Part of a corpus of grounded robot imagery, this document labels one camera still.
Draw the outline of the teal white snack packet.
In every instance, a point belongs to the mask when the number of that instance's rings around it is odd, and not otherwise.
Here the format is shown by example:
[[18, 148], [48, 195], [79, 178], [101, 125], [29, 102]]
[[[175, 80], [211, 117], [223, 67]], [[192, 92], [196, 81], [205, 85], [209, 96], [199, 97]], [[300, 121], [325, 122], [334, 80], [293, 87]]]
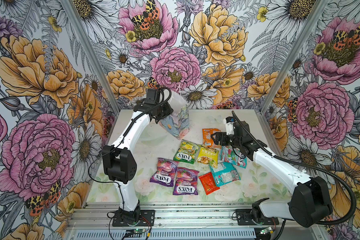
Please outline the teal white snack packet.
[[217, 187], [241, 180], [238, 171], [231, 163], [217, 163], [217, 167], [210, 166], [210, 170]]

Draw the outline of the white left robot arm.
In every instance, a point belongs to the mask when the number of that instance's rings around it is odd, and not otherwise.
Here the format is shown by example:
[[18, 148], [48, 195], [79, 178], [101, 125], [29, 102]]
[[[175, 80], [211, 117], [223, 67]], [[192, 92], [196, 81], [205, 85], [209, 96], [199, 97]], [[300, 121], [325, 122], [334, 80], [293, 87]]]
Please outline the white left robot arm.
[[138, 209], [139, 200], [133, 190], [137, 162], [133, 156], [135, 146], [152, 120], [160, 120], [173, 113], [169, 101], [172, 91], [167, 87], [148, 89], [147, 95], [134, 107], [132, 118], [117, 140], [103, 147], [104, 173], [119, 188], [120, 209], [129, 213]]

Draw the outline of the left aluminium corner post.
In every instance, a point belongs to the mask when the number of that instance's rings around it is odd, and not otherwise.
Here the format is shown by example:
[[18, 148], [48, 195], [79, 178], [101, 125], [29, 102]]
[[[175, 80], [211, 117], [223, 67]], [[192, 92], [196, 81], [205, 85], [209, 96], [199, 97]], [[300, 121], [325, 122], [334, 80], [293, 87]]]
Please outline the left aluminium corner post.
[[82, 44], [84, 51], [87, 54], [87, 57], [91, 63], [91, 66], [94, 68], [95, 74], [97, 75], [103, 90], [105, 91], [106, 96], [110, 102], [110, 105], [116, 115], [116, 117], [120, 113], [120, 106], [117, 103], [117, 100], [114, 96], [114, 93], [110, 87], [108, 80], [106, 79], [106, 75], [103, 71], [103, 68], [99, 62], [99, 59], [96, 55], [96, 52], [92, 46], [91, 39], [87, 34], [87, 30], [81, 22], [80, 16], [76, 10], [76, 7], [73, 1], [62, 1], [63, 9], [66, 11], [68, 19], [72, 24], [73, 29], [75, 30], [75, 34], [78, 37], [78, 40]]

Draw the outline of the teal pink candy packet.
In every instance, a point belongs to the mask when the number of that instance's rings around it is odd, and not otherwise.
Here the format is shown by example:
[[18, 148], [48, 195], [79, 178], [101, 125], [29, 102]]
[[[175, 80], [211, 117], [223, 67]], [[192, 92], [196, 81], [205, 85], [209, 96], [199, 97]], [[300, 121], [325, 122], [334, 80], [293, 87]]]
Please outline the teal pink candy packet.
[[221, 161], [244, 169], [247, 167], [247, 158], [240, 152], [239, 149], [234, 149], [231, 146], [222, 147]]

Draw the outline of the red sauce sachet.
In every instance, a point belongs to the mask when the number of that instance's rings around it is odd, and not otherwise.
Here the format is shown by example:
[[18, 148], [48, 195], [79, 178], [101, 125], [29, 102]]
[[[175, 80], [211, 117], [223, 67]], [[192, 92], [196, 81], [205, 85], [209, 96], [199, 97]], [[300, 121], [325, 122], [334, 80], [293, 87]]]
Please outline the red sauce sachet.
[[199, 180], [202, 183], [206, 195], [209, 195], [220, 189], [220, 187], [216, 185], [213, 174], [211, 172], [199, 176]]

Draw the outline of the floral paper gift bag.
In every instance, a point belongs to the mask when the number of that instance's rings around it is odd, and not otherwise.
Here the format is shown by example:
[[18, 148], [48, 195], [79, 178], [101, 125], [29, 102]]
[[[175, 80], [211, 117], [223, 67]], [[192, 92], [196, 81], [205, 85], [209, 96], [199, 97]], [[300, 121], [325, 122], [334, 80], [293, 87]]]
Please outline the floral paper gift bag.
[[174, 110], [169, 116], [159, 121], [160, 126], [176, 139], [183, 139], [190, 131], [189, 109], [187, 101], [178, 93], [171, 91], [168, 101]]

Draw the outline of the green circuit board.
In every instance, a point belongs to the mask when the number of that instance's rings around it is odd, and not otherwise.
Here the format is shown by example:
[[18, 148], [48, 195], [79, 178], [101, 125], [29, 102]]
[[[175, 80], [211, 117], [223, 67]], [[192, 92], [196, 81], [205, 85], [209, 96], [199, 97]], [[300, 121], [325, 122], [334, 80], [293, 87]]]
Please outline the green circuit board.
[[151, 235], [152, 230], [151, 229], [132, 229], [132, 230], [126, 230], [127, 234], [131, 235], [145, 235], [146, 237], [149, 237]]
[[272, 227], [267, 227], [267, 228], [256, 228], [255, 229], [255, 233], [256, 235], [268, 235], [268, 234], [272, 234], [274, 231], [273, 231], [273, 228]]

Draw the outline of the yellow snack packet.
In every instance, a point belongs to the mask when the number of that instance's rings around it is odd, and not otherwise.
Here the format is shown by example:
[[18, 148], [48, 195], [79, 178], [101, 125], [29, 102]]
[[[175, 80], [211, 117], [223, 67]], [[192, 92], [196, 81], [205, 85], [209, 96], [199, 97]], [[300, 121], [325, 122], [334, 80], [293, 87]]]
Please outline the yellow snack packet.
[[205, 165], [210, 165], [213, 168], [218, 167], [219, 150], [201, 146], [196, 161]]

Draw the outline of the green circuit board right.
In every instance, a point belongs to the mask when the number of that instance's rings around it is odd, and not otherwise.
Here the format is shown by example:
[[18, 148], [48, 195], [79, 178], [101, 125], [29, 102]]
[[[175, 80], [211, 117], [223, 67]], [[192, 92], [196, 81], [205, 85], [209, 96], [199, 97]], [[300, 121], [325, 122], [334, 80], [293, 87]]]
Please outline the green circuit board right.
[[256, 228], [255, 229], [255, 233], [256, 235], [268, 235], [268, 234], [272, 234], [274, 231], [273, 231], [273, 228], [272, 227], [267, 227], [267, 228]]

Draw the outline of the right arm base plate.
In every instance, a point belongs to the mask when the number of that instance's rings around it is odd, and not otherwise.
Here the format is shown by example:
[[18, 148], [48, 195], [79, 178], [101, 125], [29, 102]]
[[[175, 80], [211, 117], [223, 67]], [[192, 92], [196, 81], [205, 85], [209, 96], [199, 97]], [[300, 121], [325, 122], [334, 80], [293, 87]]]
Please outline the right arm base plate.
[[239, 226], [277, 226], [278, 218], [265, 217], [261, 212], [254, 209], [237, 209], [232, 215]]

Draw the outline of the aluminium corner post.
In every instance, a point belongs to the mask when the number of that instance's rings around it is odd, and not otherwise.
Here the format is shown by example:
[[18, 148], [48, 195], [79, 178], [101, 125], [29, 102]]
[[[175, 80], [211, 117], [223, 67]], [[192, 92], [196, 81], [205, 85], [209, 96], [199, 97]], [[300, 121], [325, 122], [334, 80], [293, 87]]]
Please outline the aluminium corner post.
[[120, 113], [120, 106], [117, 103], [117, 100], [114, 96], [114, 93], [110, 87], [108, 80], [106, 79], [106, 75], [103, 71], [103, 68], [99, 62], [99, 59], [96, 55], [96, 52], [92, 46], [91, 39], [87, 34], [87, 30], [81, 22], [80, 16], [76, 10], [76, 7], [73, 1], [62, 1], [63, 9], [66, 11], [68, 19], [72, 24], [73, 29], [75, 30], [75, 34], [78, 37], [78, 40], [82, 44], [84, 51], [87, 54], [87, 57], [91, 63], [91, 66], [94, 68], [95, 74], [97, 75], [103, 90], [105, 91], [106, 96], [110, 102], [110, 105], [116, 115], [116, 117]]
[[273, 86], [270, 88], [269, 93], [265, 97], [260, 107], [261, 114], [265, 114], [268, 106], [271, 104], [274, 97], [278, 93], [279, 88], [287, 77], [290, 67], [294, 63], [296, 57], [299, 55], [299, 51], [303, 47], [305, 40], [311, 34], [312, 29], [317, 25], [319, 18], [324, 12], [328, 2], [329, 1], [324, 0], [315, 2], [312, 12], [309, 14], [306, 23], [303, 25], [302, 31], [297, 35], [296, 41], [294, 42], [290, 52], [288, 53], [287, 58], [283, 63]]

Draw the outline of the purple Fox's bag left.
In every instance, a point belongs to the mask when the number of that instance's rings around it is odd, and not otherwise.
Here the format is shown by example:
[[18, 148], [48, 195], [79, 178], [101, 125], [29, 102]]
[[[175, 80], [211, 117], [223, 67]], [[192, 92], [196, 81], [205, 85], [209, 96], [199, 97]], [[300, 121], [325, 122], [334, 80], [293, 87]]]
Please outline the purple Fox's bag left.
[[157, 171], [150, 178], [150, 183], [173, 187], [178, 164], [178, 162], [173, 160], [158, 158]]

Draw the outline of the right aluminium corner post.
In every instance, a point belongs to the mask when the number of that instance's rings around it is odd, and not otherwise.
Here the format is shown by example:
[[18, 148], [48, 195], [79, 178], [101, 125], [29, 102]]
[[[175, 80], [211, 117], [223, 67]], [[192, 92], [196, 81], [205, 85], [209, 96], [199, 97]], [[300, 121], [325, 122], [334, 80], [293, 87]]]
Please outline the right aluminium corner post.
[[287, 58], [283, 63], [273, 86], [270, 88], [269, 93], [265, 97], [260, 107], [261, 114], [265, 114], [268, 106], [271, 104], [274, 97], [278, 93], [279, 88], [287, 77], [290, 67], [294, 63], [296, 57], [299, 55], [299, 51], [303, 47], [305, 40], [311, 34], [312, 29], [317, 25], [319, 18], [324, 12], [328, 2], [329, 1], [324, 0], [315, 2], [312, 12], [309, 14], [306, 23], [303, 25], [302, 31], [297, 35], [296, 41], [294, 42], [290, 52], [288, 53]]

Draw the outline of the orange snack packet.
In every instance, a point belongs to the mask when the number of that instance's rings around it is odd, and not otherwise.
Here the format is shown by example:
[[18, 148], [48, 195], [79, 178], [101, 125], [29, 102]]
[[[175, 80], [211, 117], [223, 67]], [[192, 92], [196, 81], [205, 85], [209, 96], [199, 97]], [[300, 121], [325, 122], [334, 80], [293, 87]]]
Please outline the orange snack packet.
[[220, 145], [216, 145], [211, 138], [211, 135], [220, 132], [219, 129], [202, 129], [203, 131], [203, 145], [209, 148], [221, 149]]

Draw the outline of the purple fox's bag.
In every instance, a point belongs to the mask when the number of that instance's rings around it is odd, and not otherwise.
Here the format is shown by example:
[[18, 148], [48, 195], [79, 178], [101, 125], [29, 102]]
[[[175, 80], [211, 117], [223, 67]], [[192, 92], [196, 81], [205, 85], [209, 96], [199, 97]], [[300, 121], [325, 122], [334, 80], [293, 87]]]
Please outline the purple fox's bag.
[[176, 182], [173, 195], [198, 195], [199, 171], [179, 167], [176, 172]]
[[173, 160], [158, 158], [157, 171], [150, 178], [150, 183], [173, 187], [178, 164], [178, 162]]

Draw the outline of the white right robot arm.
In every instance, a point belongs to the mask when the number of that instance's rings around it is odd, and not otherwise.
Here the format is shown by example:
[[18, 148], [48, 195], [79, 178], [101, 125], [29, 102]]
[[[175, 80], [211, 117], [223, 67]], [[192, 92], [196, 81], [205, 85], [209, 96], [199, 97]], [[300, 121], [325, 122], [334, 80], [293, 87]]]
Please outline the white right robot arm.
[[225, 132], [211, 135], [214, 143], [239, 149], [247, 159], [276, 177], [292, 195], [287, 201], [260, 200], [254, 203], [254, 217], [292, 220], [308, 228], [332, 214], [327, 183], [321, 177], [313, 178], [305, 171], [278, 160], [266, 144], [251, 135], [246, 122], [234, 122], [232, 118], [227, 120]]

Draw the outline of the purple Fox's bag right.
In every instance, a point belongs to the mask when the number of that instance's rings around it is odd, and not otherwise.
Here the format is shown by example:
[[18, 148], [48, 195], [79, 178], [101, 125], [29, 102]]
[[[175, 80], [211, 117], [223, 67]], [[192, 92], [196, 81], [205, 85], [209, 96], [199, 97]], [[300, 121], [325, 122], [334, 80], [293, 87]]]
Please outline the purple Fox's bag right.
[[176, 172], [176, 182], [173, 195], [198, 195], [199, 171], [179, 167]]

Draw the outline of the green Fox's candy bag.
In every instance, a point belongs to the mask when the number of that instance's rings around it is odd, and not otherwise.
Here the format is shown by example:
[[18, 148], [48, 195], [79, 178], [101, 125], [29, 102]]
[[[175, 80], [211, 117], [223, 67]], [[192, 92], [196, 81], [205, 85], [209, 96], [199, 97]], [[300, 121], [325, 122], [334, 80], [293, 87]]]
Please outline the green Fox's candy bag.
[[200, 147], [200, 145], [193, 142], [182, 140], [173, 160], [193, 165]]

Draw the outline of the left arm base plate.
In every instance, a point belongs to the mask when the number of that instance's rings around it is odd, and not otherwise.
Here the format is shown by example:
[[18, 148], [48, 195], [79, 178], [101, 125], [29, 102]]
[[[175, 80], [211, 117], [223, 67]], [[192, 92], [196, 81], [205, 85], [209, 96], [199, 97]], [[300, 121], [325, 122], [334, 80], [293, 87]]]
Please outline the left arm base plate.
[[152, 227], [155, 222], [155, 210], [124, 211], [118, 209], [112, 217], [113, 227]]

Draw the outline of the aluminium rail frame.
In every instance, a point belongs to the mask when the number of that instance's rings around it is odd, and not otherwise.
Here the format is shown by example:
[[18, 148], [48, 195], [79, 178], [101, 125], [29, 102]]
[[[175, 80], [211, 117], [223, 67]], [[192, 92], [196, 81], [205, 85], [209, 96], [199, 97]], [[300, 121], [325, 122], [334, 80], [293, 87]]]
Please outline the aluminium rail frame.
[[[65, 240], [272, 240], [282, 225], [239, 226], [232, 215], [249, 209], [241, 203], [145, 203], [142, 210], [155, 210], [152, 227], [113, 227], [117, 203], [89, 203], [75, 211]], [[272, 227], [273, 233], [256, 235], [256, 228]], [[151, 229], [151, 235], [131, 235], [126, 230]]]

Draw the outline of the green circuit board left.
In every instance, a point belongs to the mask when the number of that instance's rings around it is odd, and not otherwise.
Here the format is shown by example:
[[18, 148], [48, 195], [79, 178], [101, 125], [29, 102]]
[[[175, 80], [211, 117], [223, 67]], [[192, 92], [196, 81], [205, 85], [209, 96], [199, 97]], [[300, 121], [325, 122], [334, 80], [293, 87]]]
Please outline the green circuit board left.
[[132, 230], [126, 230], [127, 234], [131, 235], [145, 235], [146, 237], [149, 237], [151, 235], [152, 230], [151, 229], [132, 229]]

